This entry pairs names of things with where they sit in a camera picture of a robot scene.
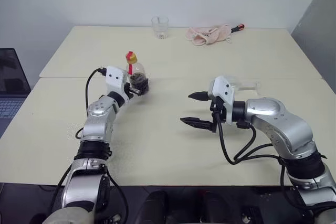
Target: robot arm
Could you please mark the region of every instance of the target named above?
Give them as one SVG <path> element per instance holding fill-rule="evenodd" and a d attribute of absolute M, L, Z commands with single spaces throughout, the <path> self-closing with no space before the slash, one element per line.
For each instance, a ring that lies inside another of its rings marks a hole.
<path fill-rule="evenodd" d="M 63 190 L 62 208 L 51 214 L 44 223 L 93 223 L 95 214 L 108 204 L 110 179 L 107 159 L 112 154 L 110 141 L 113 122 L 119 109 L 138 90 L 127 83 L 124 70 L 107 67 L 102 72 L 106 76 L 108 94 L 102 95 L 88 107 L 80 146 Z"/>
<path fill-rule="evenodd" d="M 336 202 L 336 183 L 326 164 L 321 160 L 313 140 L 312 130 L 300 117 L 291 114 L 285 106 L 273 98 L 249 99 L 246 102 L 234 100 L 234 89 L 223 77 L 217 77 L 208 92 L 197 92 L 190 98 L 211 100 L 213 122 L 198 118 L 181 120 L 196 128 L 216 132 L 215 113 L 221 122 L 238 125 L 251 124 L 268 136 L 279 154 L 279 161 L 306 206 L 323 202 Z"/>

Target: white table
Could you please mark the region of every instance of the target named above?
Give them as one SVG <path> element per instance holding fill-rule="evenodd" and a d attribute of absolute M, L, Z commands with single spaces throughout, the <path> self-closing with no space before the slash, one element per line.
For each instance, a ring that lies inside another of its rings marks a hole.
<path fill-rule="evenodd" d="M 88 77 L 99 66 L 125 68 L 134 51 L 150 78 L 213 77 L 320 79 L 320 74 L 285 29 L 245 29 L 201 47 L 171 28 L 159 40 L 152 28 L 75 26 L 40 77 Z"/>
<path fill-rule="evenodd" d="M 109 169 L 120 185 L 279 185 L 276 160 L 228 164 L 218 134 L 194 129 L 180 117 L 211 118 L 209 102 L 189 99 L 207 90 L 211 78 L 151 79 L 150 92 L 122 108 L 114 124 Z M 0 139 L 0 182 L 55 185 L 75 156 L 74 138 L 86 119 L 85 78 L 42 78 Z M 324 80 L 260 79 L 262 96 L 282 101 L 312 127 L 319 151 L 336 175 L 335 95 Z M 92 102 L 105 93 L 94 78 Z M 254 91 L 236 100 L 258 97 Z M 224 125 L 231 157 L 251 137 L 250 130 Z M 269 143 L 258 131 L 256 144 Z M 261 153 L 275 154 L 269 147 Z"/>

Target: glass cup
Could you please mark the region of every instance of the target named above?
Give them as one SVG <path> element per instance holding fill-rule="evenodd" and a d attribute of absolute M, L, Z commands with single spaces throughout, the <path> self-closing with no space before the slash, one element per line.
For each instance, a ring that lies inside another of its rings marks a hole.
<path fill-rule="evenodd" d="M 155 16 L 152 18 L 154 34 L 158 39 L 165 39 L 168 36 L 168 18 L 165 16 Z"/>

